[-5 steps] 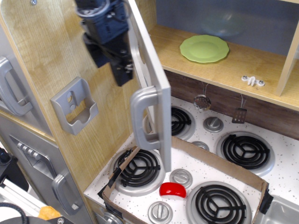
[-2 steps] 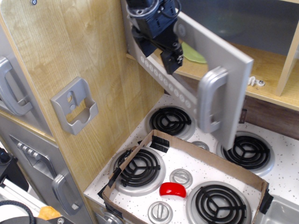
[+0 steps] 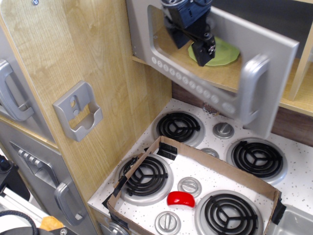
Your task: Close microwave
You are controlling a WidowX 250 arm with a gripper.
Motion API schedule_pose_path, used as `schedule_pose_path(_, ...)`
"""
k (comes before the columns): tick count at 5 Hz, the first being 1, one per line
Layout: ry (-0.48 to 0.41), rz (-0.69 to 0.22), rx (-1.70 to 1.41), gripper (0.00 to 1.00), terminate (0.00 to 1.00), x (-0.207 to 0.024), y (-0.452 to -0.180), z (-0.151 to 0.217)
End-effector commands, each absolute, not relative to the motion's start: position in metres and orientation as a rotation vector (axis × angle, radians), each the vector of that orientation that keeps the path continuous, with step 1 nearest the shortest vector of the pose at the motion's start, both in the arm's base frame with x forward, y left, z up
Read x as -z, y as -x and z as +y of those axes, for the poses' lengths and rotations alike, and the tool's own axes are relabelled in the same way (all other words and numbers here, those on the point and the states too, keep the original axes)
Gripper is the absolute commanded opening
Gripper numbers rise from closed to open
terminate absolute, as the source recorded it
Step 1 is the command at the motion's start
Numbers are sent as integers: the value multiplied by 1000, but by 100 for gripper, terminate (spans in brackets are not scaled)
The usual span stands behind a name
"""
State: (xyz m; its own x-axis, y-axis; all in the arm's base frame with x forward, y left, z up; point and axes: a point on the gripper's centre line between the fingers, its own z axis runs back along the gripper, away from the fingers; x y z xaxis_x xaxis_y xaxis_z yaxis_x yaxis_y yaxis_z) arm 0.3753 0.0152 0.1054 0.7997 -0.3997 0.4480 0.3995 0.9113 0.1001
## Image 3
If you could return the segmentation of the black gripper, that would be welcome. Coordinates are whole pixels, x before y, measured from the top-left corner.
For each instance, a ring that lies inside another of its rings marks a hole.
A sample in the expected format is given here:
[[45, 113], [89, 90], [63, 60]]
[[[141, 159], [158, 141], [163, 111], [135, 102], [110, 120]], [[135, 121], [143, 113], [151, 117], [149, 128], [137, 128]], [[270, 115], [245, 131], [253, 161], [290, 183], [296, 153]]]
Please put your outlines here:
[[162, 0], [164, 25], [177, 49], [194, 41], [192, 50], [199, 66], [215, 58], [216, 41], [206, 22], [210, 0]]

